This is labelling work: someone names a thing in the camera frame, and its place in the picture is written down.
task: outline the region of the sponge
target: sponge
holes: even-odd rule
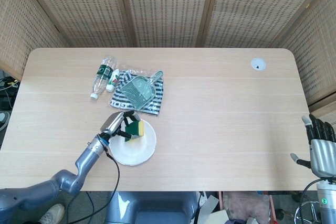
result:
[[[144,123],[143,121],[135,121],[125,127],[125,132],[132,135],[132,139],[144,136]]]

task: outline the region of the paper plate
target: paper plate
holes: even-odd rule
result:
[[[144,122],[144,136],[131,139],[125,142],[122,136],[115,136],[110,139],[109,147],[114,159],[122,165],[140,165],[149,160],[153,155],[156,146],[156,134],[149,122]]]

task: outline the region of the person's foot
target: person's foot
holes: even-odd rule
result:
[[[64,216],[64,206],[62,204],[53,205],[38,221],[41,224],[58,224]]]

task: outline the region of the bottle label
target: bottle label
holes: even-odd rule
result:
[[[110,79],[112,76],[112,68],[110,68],[107,65],[100,65],[97,74],[101,74],[103,77],[106,77],[107,79]]]
[[[115,87],[117,85],[118,79],[119,76],[116,75],[113,79],[110,79],[109,85],[113,85]]]

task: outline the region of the striped cloth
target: striped cloth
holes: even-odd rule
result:
[[[131,79],[133,79],[136,75],[131,74],[129,71],[120,71],[119,75],[119,84],[112,96],[110,105],[125,110],[135,110],[131,102],[124,96],[124,94],[120,91],[122,87],[124,87]],[[141,112],[158,115],[160,113],[162,98],[163,98],[163,79],[160,78],[158,81],[154,83],[155,86],[155,97],[149,102]]]

